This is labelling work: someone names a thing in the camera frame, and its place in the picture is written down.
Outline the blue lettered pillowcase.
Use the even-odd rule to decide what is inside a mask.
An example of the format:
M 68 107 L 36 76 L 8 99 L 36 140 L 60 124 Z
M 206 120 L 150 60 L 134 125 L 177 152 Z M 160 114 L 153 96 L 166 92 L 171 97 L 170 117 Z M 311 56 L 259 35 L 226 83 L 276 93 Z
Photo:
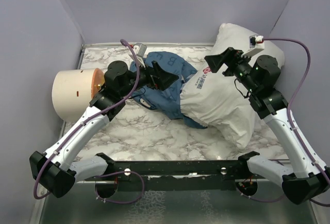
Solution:
M 206 127 L 184 116 L 180 109 L 180 93 L 183 85 L 197 73 L 195 67 L 181 56 L 167 51 L 148 53 L 144 59 L 145 64 L 152 66 L 153 61 L 156 61 L 166 72 L 177 75 L 178 80 L 164 91 L 142 87 L 133 92 L 132 99 L 149 110 L 163 112 L 169 119 L 182 119 L 190 128 L 205 129 Z

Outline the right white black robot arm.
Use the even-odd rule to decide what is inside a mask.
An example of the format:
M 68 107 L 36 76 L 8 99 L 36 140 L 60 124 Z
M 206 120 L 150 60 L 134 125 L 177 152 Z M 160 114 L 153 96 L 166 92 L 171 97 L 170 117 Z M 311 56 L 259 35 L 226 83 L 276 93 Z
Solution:
M 262 176 L 280 186 L 294 204 L 301 204 L 329 189 L 329 167 L 313 153 L 302 132 L 294 125 L 288 102 L 275 83 L 281 74 L 277 60 L 261 55 L 254 65 L 243 51 L 232 47 L 218 55 L 205 57 L 210 70 L 223 71 L 225 77 L 234 76 L 247 89 L 247 98 L 253 110 L 273 131 L 290 160 L 291 167 L 272 162 L 257 152 L 239 157 L 237 173 L 242 178 L 253 174 Z

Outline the white pillow with red logo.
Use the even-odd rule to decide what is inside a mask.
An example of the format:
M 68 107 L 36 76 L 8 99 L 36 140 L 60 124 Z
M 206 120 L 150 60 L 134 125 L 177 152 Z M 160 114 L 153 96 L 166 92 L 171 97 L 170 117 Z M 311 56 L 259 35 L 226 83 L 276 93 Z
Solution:
M 249 37 L 256 35 L 239 25 L 222 23 L 216 43 L 210 55 L 224 52 L 228 47 L 242 50 L 250 49 Z M 253 66 L 257 57 L 269 55 L 277 59 L 281 68 L 285 64 L 284 52 L 270 41 L 265 41 L 265 49 L 252 57 Z M 207 62 L 182 87 L 180 93 L 181 113 L 204 127 L 217 128 L 225 140 L 244 149 L 255 130 L 256 112 L 247 99 L 235 88 L 235 77 L 224 77 L 223 65 L 217 73 L 212 73 Z

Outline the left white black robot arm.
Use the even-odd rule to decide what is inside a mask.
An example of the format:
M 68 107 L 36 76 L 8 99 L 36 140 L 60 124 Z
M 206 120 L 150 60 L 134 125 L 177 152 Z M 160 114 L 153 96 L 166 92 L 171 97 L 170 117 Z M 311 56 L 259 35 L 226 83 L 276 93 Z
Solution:
M 29 158 L 35 185 L 42 185 L 49 194 L 63 197 L 79 181 L 99 176 L 108 180 L 113 176 L 113 161 L 99 153 L 89 160 L 74 159 L 91 138 L 107 126 L 123 109 L 130 95 L 142 87 L 164 91 L 179 77 L 163 70 L 156 62 L 152 66 L 128 69 L 123 61 L 108 65 L 105 83 L 90 101 L 81 118 L 52 147 L 44 153 L 35 151 Z

